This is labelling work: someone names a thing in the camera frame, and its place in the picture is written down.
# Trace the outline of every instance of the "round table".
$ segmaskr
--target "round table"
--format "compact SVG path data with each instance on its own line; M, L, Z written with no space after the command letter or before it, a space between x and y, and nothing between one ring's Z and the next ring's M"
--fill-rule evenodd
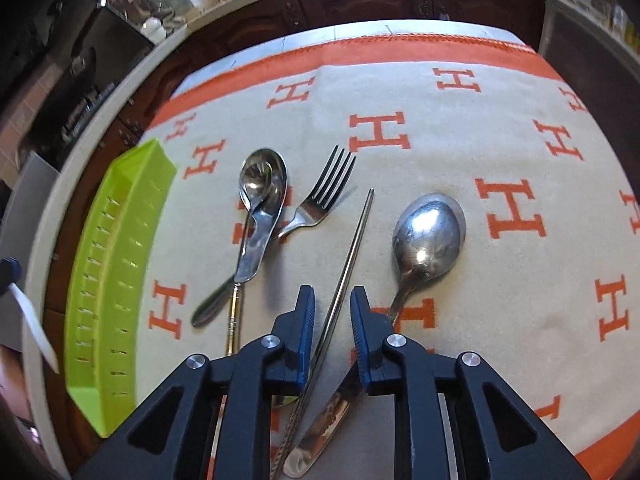
M376 199L350 288L364 285L383 310L396 288L399 213L420 194L446 192L465 211L465 247L443 280L410 298L398 330L442 354L481 353L593 478L620 465L640 428L633 396L618 396L639 386L621 371L638 345L635 202L579 97L512 34L403 21L274 40L189 76L143 141L154 138L177 175L146 272L138 402L187 355L224 353L225 314L203 330L188 320L233 271L245 156L263 146L283 155L288 218L337 144L358 159L350 184L321 225L290 237L247 285L242 343L292 309L303 284L316 291L318 332L369 187ZM347 308L303 430L352 349ZM273 424L274 446L288 413ZM392 439L392 400L363 398L308 478L390 478Z

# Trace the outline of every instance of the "white table edge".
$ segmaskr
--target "white table edge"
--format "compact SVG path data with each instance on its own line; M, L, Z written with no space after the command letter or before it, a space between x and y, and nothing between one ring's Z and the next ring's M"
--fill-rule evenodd
M44 293L49 275L49 263L52 257L57 234L64 218L71 195L82 175L89 158L102 139L106 129L116 118L117 113L142 82L194 31L205 27L214 20L258 0L226 0L204 12L183 28L163 41L126 76L113 91L102 108L87 126L84 134L73 148L58 177L44 208L31 251L31 260L27 270L25 292L36 311L42 316ZM575 7L567 0L554 0L561 7ZM23 359L26 388L31 402L34 423L40 435L42 445L51 466L64 478L70 478L62 452L55 437L46 399L42 358L28 328L23 324Z

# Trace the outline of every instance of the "metal screw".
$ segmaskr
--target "metal screw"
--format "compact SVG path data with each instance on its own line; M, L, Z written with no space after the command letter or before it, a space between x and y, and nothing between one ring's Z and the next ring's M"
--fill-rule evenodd
M260 344L265 348L276 348L280 344L280 338L276 335L269 334L260 339Z
M187 357L187 366L191 368L191 370L200 368L205 362L207 362L207 358L202 354L194 354Z
M131 144L131 140L125 132L123 132L122 130L118 130L118 135L120 136L120 139L125 146L129 146Z
M386 338L386 342L391 346L400 348L401 346L406 345L406 338L402 334L392 334Z
M467 366L478 366L481 361L482 359L480 359L480 356L473 352L466 352L462 354L462 362Z

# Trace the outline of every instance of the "slotted basket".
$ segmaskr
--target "slotted basket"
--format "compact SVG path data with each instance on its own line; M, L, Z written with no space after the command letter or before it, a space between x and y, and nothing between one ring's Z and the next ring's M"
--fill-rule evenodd
M156 139L124 153L82 229L66 300L66 389L103 438L135 408L142 285L175 171Z

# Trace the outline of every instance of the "orange stripe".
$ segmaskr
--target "orange stripe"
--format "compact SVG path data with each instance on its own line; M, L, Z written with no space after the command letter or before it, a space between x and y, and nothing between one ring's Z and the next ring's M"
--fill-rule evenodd
M166 102L150 127L213 99L321 66L403 61L484 64L562 81L533 49L516 43L443 34L367 36L290 50L225 72Z
M592 480L609 480L633 449L640 434L640 412L575 457Z

